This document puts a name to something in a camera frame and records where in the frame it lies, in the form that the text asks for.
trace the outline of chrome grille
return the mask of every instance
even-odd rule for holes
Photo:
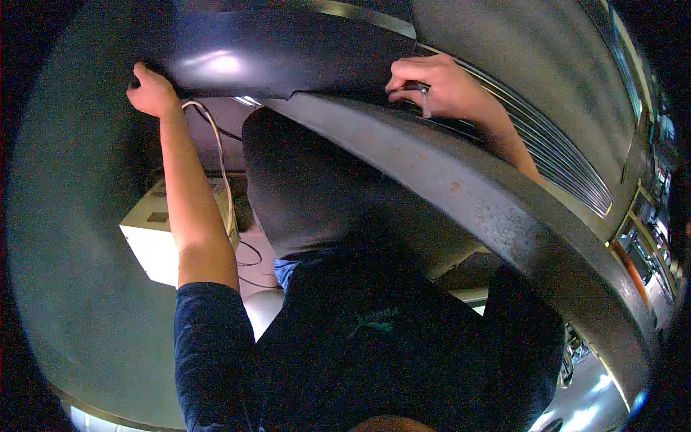
[[[417,44],[415,48],[416,56],[427,57],[438,53],[441,52],[423,44]],[[573,142],[516,92],[470,64],[454,60],[504,105],[518,135],[533,156],[540,175],[569,192],[600,217],[605,217],[612,206],[612,194]],[[482,140],[471,123],[441,118],[429,120],[465,138],[476,142]]]

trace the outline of black cable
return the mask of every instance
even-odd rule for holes
[[[207,116],[202,112],[202,110],[200,110],[199,107],[196,106],[196,105],[193,105],[193,106],[194,106],[194,109],[197,110],[197,112],[199,113],[199,115],[202,116],[202,118],[204,119],[204,121],[205,121],[206,123],[211,124],[211,122],[209,121],[209,119],[207,118]],[[221,135],[225,135],[225,136],[227,136],[228,138],[233,138],[234,140],[237,140],[237,141],[241,141],[241,142],[242,142],[242,140],[243,140],[242,138],[240,138],[239,136],[235,135],[234,133],[230,133],[230,132],[228,132],[228,131],[226,131],[225,129],[222,129],[222,128],[220,128],[220,127],[218,127],[218,133],[220,133]]]
[[[250,249],[254,250],[255,253],[257,254],[257,256],[259,256],[259,261],[257,261],[256,263],[252,263],[252,264],[237,263],[237,264],[238,264],[238,267],[251,267],[251,266],[253,266],[253,265],[261,264],[261,259],[262,259],[262,258],[261,258],[261,254],[259,253],[259,251],[258,251],[254,246],[252,246],[252,245],[250,245],[249,243],[246,243],[246,242],[244,242],[244,241],[242,241],[242,240],[240,240],[240,243],[242,243],[243,245],[246,245],[246,246],[248,246]]]
[[[247,282],[247,283],[250,284],[250,285],[258,286],[258,287],[261,287],[261,288],[278,288],[278,285],[274,285],[274,286],[272,286],[272,287],[269,287],[269,286],[266,286],[266,285],[259,285],[258,283],[250,282],[250,281],[248,281],[247,279],[243,278],[242,276],[238,276],[238,278],[239,278],[241,281],[245,281],[245,282]]]

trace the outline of shirt logo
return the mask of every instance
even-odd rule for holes
[[[357,331],[362,327],[371,327],[381,332],[391,333],[391,330],[393,330],[393,325],[390,322],[382,321],[390,321],[391,318],[396,317],[398,314],[398,308],[394,308],[393,310],[385,309],[380,312],[373,312],[365,315],[364,317],[361,317],[356,312],[355,317],[357,318],[357,323],[355,324],[355,330],[350,333],[348,338],[355,336],[355,333],[357,333]]]

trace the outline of t-shirt sleeve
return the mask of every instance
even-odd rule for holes
[[[210,282],[182,286],[174,337],[176,390],[187,430],[247,430],[254,338],[239,293]]]

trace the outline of person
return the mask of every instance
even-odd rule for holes
[[[390,101],[421,104],[405,83],[429,84],[433,115],[477,124],[487,151],[540,182],[507,112],[450,57],[400,59],[391,72]],[[520,430],[540,416],[565,338],[530,282],[501,267],[484,316],[436,290],[430,274],[448,267],[455,224],[268,108],[243,125],[247,194],[281,257],[286,295],[255,342],[180,100],[142,63],[134,74],[129,100],[160,119],[180,255],[175,381],[188,431]]]

